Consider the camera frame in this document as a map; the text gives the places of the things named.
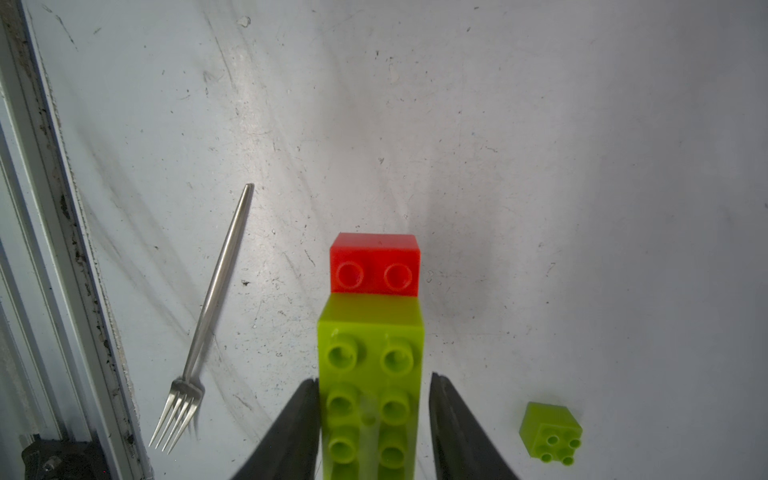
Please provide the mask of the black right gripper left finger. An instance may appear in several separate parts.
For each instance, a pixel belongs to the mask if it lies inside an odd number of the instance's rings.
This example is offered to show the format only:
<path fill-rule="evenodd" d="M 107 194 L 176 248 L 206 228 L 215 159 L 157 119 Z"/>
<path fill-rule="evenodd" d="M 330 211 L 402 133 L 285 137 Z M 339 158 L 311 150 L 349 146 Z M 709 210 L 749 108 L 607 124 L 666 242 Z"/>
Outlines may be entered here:
<path fill-rule="evenodd" d="M 314 479 L 320 430 L 318 380 L 306 379 L 233 479 Z"/>

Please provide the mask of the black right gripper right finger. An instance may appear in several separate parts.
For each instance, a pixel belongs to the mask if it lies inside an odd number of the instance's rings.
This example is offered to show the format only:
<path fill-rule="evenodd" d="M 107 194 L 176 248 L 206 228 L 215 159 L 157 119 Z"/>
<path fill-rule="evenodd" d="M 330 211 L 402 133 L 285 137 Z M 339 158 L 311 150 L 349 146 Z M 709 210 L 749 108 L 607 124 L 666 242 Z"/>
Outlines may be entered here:
<path fill-rule="evenodd" d="M 436 372 L 430 382 L 429 415 L 438 479 L 518 480 L 452 382 Z"/>

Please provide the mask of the lime green 2x2 brick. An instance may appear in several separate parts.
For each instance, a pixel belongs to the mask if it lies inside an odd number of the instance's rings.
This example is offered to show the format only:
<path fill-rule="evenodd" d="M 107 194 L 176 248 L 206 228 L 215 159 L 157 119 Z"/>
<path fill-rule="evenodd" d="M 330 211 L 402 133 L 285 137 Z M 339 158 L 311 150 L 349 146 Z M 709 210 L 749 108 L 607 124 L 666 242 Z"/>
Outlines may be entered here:
<path fill-rule="evenodd" d="M 571 466 L 582 445 L 583 428 L 564 406 L 529 402 L 519 435 L 531 458 Z"/>

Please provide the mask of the lime green 2x4 brick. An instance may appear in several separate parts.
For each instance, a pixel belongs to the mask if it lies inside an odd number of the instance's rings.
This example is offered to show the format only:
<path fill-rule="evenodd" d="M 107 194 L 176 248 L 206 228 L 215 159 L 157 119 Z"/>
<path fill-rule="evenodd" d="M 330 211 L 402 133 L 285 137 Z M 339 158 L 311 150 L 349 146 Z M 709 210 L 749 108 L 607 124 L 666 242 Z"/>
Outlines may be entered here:
<path fill-rule="evenodd" d="M 425 339 L 418 299 L 333 293 L 317 332 L 324 478 L 412 478 Z"/>

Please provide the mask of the red 2x4 brick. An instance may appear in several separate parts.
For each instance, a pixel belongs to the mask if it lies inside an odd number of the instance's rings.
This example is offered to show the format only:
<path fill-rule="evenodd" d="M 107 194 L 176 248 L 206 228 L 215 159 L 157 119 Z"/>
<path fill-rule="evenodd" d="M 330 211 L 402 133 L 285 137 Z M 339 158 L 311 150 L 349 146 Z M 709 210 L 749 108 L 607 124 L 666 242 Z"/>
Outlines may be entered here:
<path fill-rule="evenodd" d="M 414 235 L 339 233 L 330 247 L 331 292 L 417 297 L 420 267 Z"/>

